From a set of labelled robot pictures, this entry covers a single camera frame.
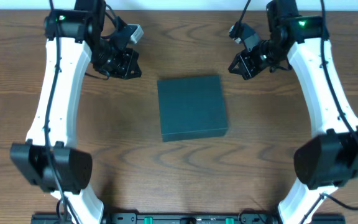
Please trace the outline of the dark green box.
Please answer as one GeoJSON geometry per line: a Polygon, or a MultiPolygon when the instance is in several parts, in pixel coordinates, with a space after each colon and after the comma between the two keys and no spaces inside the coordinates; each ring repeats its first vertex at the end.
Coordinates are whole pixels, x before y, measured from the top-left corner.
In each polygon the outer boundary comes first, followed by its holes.
{"type": "Polygon", "coordinates": [[[159,80],[162,141],[221,137],[228,121],[218,75],[159,80]]]}

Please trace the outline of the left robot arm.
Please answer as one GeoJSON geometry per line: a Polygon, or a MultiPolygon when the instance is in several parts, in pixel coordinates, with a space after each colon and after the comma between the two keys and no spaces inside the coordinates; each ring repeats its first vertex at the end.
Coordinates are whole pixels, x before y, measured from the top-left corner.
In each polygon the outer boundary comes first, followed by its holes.
{"type": "Polygon", "coordinates": [[[40,223],[105,223],[104,204],[90,184],[93,160],[77,149],[76,119],[86,70],[98,78],[139,78],[138,24],[128,24],[105,1],[77,1],[72,10],[51,8],[44,20],[46,67],[40,99],[24,143],[10,158],[32,185],[57,200],[40,223]]]}

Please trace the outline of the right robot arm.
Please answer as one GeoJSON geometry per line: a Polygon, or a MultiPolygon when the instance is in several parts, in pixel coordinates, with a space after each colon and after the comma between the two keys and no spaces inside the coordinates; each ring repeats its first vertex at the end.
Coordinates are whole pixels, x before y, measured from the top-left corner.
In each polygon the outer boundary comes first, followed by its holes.
{"type": "Polygon", "coordinates": [[[311,139],[294,154],[296,180],[275,213],[255,217],[263,223],[343,223],[342,216],[317,214],[336,190],[358,177],[358,117],[337,75],[326,15],[302,16],[296,2],[286,0],[270,1],[266,12],[267,40],[242,20],[230,28],[230,38],[244,50],[228,70],[250,80],[265,69],[280,69],[286,61],[306,101],[311,139]]]}

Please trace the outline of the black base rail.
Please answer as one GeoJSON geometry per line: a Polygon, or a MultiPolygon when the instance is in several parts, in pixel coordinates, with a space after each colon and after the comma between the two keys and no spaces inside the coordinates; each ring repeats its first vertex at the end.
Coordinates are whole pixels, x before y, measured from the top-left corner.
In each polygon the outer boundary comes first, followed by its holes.
{"type": "MultiPolygon", "coordinates": [[[[58,223],[58,217],[52,214],[32,215],[31,224],[58,223]]],[[[105,215],[101,223],[110,224],[264,224],[280,223],[277,215],[245,210],[239,215],[230,214],[136,214],[111,213],[105,215]]],[[[316,214],[313,215],[312,224],[345,224],[343,215],[316,214]]]]}

